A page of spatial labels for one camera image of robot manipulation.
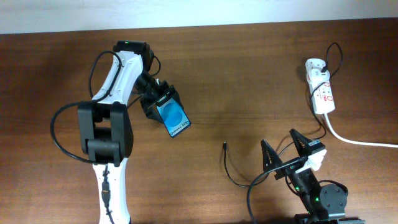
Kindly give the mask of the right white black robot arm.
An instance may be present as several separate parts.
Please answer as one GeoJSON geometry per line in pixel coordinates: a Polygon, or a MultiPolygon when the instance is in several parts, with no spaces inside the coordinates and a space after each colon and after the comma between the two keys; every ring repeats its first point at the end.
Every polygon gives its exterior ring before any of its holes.
{"type": "Polygon", "coordinates": [[[318,139],[309,139],[295,129],[290,130],[298,156],[282,162],[276,151],[261,141],[263,171],[275,172],[275,179],[290,182],[306,214],[296,214],[295,223],[365,223],[360,218],[347,218],[345,207],[348,188],[333,180],[317,180],[314,172],[319,170],[326,155],[325,145],[318,139]]]}

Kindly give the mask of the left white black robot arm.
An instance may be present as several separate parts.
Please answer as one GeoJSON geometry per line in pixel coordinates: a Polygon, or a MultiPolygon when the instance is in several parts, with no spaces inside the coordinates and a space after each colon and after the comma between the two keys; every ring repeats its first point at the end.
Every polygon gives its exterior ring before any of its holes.
{"type": "Polygon", "coordinates": [[[160,81],[150,68],[156,56],[146,42],[118,41],[113,64],[91,102],[78,107],[81,148],[93,165],[99,194],[100,223],[130,223],[126,166],[134,135],[128,108],[133,93],[146,118],[164,125],[174,138],[191,122],[173,85],[160,81]]]}

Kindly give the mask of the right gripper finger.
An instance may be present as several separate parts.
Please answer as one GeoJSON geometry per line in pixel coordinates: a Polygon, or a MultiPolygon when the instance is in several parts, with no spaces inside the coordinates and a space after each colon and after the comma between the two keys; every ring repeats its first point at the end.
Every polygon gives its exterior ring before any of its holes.
{"type": "Polygon", "coordinates": [[[300,134],[297,130],[289,131],[299,156],[309,156],[312,152],[309,145],[312,140],[300,134]]]}
{"type": "Polygon", "coordinates": [[[263,160],[263,171],[268,172],[276,167],[279,167],[282,164],[280,157],[277,155],[275,150],[271,147],[271,145],[266,141],[261,141],[261,149],[262,149],[262,160],[263,160]]]}

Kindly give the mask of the blue screen Galaxy smartphone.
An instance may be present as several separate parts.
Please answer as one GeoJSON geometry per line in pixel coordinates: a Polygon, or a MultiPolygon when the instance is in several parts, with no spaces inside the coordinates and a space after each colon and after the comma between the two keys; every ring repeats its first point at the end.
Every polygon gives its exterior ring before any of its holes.
{"type": "Polygon", "coordinates": [[[171,138],[178,136],[191,125],[183,108],[173,98],[156,108],[171,138]]]}

